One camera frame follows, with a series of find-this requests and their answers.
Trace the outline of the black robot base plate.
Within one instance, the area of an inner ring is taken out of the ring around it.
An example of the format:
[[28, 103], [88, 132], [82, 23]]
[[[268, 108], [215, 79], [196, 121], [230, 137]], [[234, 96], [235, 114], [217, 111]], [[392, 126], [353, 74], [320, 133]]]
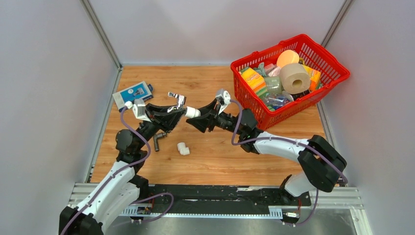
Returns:
[[152, 212], [181, 214], [265, 215], [270, 206], [311, 206], [308, 193], [298, 198], [283, 193], [279, 187], [167, 185], [149, 186], [138, 198]]

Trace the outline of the white PVC elbow on table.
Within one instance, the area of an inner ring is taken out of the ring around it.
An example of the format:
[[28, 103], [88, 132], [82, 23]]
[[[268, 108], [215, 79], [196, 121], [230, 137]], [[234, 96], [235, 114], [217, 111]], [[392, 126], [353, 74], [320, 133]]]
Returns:
[[178, 148], [178, 151], [179, 151], [179, 153], [180, 153], [181, 155], [186, 156], [186, 155], [189, 155], [189, 154], [190, 154], [189, 147], [187, 147], [187, 146], [186, 146], [186, 144], [185, 144], [184, 142], [180, 142], [180, 143], [178, 143], [178, 144], [177, 144], [177, 148]]

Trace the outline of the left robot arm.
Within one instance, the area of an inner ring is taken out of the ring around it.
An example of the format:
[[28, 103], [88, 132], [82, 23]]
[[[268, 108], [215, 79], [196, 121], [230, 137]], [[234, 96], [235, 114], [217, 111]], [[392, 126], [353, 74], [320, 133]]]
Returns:
[[128, 101], [120, 119], [126, 127], [116, 136], [118, 157], [95, 189], [74, 208], [65, 207], [59, 218], [60, 235], [103, 235], [134, 201], [152, 199], [148, 180], [137, 173], [149, 158], [149, 140], [163, 130], [171, 132], [182, 117], [194, 118], [200, 111], [176, 106], [155, 106], [138, 99]]

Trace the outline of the white PVC elbow fitting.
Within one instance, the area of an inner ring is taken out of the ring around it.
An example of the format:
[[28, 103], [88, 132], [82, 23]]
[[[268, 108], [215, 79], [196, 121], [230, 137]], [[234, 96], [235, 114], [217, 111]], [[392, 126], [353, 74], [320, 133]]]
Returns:
[[198, 109], [187, 106], [185, 117], [187, 118], [197, 118], [201, 116], [201, 112]]

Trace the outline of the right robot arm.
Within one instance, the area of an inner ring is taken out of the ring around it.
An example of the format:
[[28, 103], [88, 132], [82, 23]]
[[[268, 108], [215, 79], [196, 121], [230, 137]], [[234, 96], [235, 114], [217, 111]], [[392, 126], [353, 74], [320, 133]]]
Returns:
[[273, 135], [257, 127], [257, 121], [250, 109], [238, 106], [239, 114], [232, 116], [221, 112], [216, 100], [209, 105], [195, 109], [187, 107], [187, 123], [204, 133], [215, 127], [232, 132], [232, 145], [239, 145], [244, 151], [255, 154], [269, 154], [299, 163], [302, 172], [289, 175], [280, 185], [279, 198], [291, 205], [299, 196], [310, 190], [331, 192], [339, 178], [344, 178], [346, 160], [322, 136], [310, 139], [292, 139]]

